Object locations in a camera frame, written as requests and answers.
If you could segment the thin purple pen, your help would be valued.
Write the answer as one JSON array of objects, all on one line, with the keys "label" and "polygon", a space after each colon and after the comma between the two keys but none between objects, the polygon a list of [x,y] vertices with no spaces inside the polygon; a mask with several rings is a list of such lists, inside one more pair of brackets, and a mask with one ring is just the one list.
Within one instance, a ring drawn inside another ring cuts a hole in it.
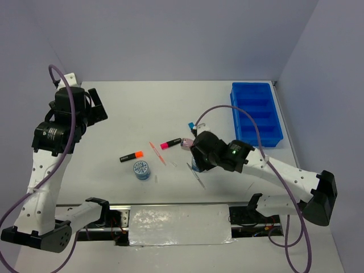
[{"label": "thin purple pen", "polygon": [[201,185],[201,187],[206,190],[205,185],[203,184],[203,182],[201,181],[201,179],[199,178],[199,176],[197,175],[197,173],[193,170],[192,166],[187,163],[188,168],[191,170],[192,174],[194,175],[194,177],[197,179],[197,181],[199,182],[199,184]]}]

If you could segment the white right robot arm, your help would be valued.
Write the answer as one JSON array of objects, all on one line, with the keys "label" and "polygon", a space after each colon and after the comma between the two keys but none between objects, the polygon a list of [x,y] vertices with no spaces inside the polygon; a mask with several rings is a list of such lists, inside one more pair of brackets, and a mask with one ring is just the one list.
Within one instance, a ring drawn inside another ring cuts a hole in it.
[{"label": "white right robot arm", "polygon": [[221,167],[290,190],[290,193],[281,196],[253,194],[247,206],[247,216],[252,222],[261,222],[273,215],[299,214],[317,226],[329,225],[338,195],[331,172],[314,173],[298,169],[262,156],[258,149],[240,140],[226,144],[209,131],[200,133],[190,150],[200,171]]}]

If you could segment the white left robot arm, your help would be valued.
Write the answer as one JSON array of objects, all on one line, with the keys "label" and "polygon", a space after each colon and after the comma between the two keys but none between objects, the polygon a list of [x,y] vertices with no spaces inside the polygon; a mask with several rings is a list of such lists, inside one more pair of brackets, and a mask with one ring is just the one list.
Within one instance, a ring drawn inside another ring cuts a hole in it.
[{"label": "white left robot arm", "polygon": [[52,253],[62,252],[71,236],[88,224],[99,227],[111,221],[108,201],[90,197],[81,205],[56,215],[62,180],[75,145],[87,127],[107,119],[95,89],[79,87],[74,73],[65,75],[73,95],[76,127],[72,126],[69,96],[62,80],[57,82],[54,101],[45,120],[38,125],[32,141],[33,166],[27,196],[13,226],[1,232],[1,240]]}]

